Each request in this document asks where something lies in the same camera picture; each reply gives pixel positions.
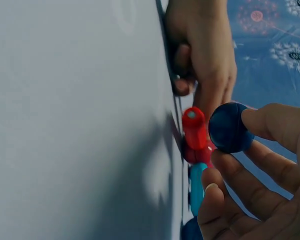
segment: light blue plastic piece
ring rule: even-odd
[[[200,205],[204,199],[205,192],[201,184],[202,172],[208,168],[204,163],[197,163],[190,167],[190,209],[193,216],[198,216]]]

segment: red plastic piece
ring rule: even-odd
[[[185,110],[182,116],[182,127],[186,143],[194,150],[201,150],[207,144],[207,129],[205,115],[197,107]]]
[[[194,150],[189,145],[185,144],[183,157],[189,164],[204,163],[208,168],[213,168],[214,166],[211,163],[211,153],[215,150],[216,147],[209,140],[206,142],[204,148]]]

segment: blue circle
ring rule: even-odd
[[[188,112],[188,117],[191,118],[191,119],[194,119],[196,117],[196,113],[194,111],[190,111]]]
[[[213,144],[224,153],[247,150],[255,136],[244,126],[241,113],[247,107],[236,102],[219,106],[212,114],[208,132]]]

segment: red cylinder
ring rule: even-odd
[[[205,115],[197,107],[185,110],[182,116],[184,137],[188,146],[194,150],[204,149],[207,144]]]

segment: hand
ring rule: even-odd
[[[298,164],[256,140],[245,152],[293,198],[270,191],[235,157],[216,150],[212,154],[215,168],[202,174],[206,192],[198,223],[204,240],[300,240],[300,108],[269,104],[259,110],[246,109],[242,121],[256,136],[277,141],[297,155]],[[224,181],[259,220],[241,210]]]
[[[226,0],[170,0],[165,26],[172,46],[176,93],[190,94],[208,121],[231,101],[237,77]]]

